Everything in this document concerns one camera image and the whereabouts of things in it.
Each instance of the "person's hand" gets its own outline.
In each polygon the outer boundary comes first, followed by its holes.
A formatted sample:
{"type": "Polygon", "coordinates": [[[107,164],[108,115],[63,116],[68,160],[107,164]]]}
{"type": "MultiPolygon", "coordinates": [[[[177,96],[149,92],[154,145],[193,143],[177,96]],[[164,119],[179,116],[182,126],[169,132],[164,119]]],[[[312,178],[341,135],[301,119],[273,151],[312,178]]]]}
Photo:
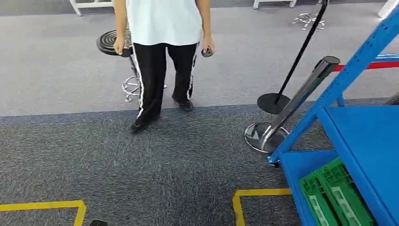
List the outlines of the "person's hand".
{"type": "Polygon", "coordinates": [[[117,37],[113,44],[113,49],[119,55],[122,55],[123,48],[125,47],[125,38],[117,37]]]}
{"type": "Polygon", "coordinates": [[[208,48],[210,48],[212,52],[215,53],[215,44],[213,43],[212,36],[210,35],[204,36],[203,51],[206,52],[208,48]]]}

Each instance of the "black pants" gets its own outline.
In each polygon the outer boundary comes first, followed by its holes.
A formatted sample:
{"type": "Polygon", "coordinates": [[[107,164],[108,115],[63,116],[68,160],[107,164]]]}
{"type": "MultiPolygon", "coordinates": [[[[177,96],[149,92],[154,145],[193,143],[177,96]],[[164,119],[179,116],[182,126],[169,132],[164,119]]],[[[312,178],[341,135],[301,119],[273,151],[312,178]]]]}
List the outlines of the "black pants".
{"type": "Polygon", "coordinates": [[[166,75],[166,48],[176,70],[173,98],[177,102],[183,102],[191,97],[191,72],[195,65],[197,44],[173,46],[161,43],[144,46],[134,43],[134,60],[140,81],[140,106],[137,123],[145,123],[161,112],[166,75]]]}

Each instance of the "black stanchion post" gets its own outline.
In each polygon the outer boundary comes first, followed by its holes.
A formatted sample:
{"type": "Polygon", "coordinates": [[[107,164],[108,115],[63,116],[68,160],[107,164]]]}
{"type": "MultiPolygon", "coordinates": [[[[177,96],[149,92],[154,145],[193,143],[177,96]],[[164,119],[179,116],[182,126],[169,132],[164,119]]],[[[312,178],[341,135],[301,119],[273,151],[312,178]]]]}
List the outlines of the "black stanchion post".
{"type": "Polygon", "coordinates": [[[319,25],[319,22],[321,21],[324,12],[326,11],[328,6],[328,0],[322,0],[322,5],[320,8],[320,11],[316,17],[315,22],[313,23],[311,30],[309,31],[308,35],[306,36],[305,42],[303,42],[303,45],[301,49],[299,50],[298,55],[295,58],[294,63],[292,64],[291,69],[288,72],[288,75],[286,79],[284,80],[283,85],[280,88],[280,91],[278,93],[268,93],[260,96],[258,98],[258,106],[271,114],[280,114],[280,112],[284,109],[284,107],[288,104],[289,98],[283,95],[283,91],[286,88],[288,81],[291,79],[292,74],[294,73],[296,67],[298,66],[299,61],[302,58],[302,55],[306,48],[308,47],[308,44],[314,34],[314,32],[317,29],[317,26],[319,25]]]}

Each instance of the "stanchion base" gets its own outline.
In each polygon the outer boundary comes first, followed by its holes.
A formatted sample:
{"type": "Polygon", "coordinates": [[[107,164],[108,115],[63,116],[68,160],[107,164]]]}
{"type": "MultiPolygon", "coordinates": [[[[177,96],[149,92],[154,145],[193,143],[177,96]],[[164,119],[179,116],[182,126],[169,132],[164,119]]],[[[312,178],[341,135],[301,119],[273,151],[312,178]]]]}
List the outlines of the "stanchion base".
{"type": "Polygon", "coordinates": [[[278,96],[278,93],[263,94],[258,98],[259,108],[270,114],[280,114],[290,99],[285,95],[281,95],[279,101],[275,104],[274,101],[278,96]]]}
{"type": "Polygon", "coordinates": [[[262,153],[272,153],[274,150],[280,145],[280,143],[286,138],[288,135],[288,131],[286,131],[284,128],[280,128],[277,130],[274,135],[269,138],[266,142],[266,145],[264,146],[264,149],[262,150],[260,145],[260,139],[262,135],[266,132],[266,130],[270,127],[269,122],[258,122],[255,124],[252,124],[247,127],[245,130],[245,141],[249,146],[251,146],[253,149],[260,151],[262,153]]]}

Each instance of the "stanchion post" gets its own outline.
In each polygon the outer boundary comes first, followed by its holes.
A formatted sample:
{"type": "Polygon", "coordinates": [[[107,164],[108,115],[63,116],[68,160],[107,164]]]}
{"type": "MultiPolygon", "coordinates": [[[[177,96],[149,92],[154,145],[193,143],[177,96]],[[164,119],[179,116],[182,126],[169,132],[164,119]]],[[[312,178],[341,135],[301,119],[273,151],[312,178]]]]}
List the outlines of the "stanchion post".
{"type": "Polygon", "coordinates": [[[320,60],[308,80],[297,91],[293,99],[287,104],[277,118],[272,122],[268,129],[260,139],[261,150],[265,152],[272,152],[277,146],[266,145],[267,141],[273,134],[281,128],[281,126],[294,114],[299,106],[309,97],[309,95],[319,86],[319,84],[333,71],[333,69],[340,63],[340,60],[334,56],[325,56],[320,60]]]}

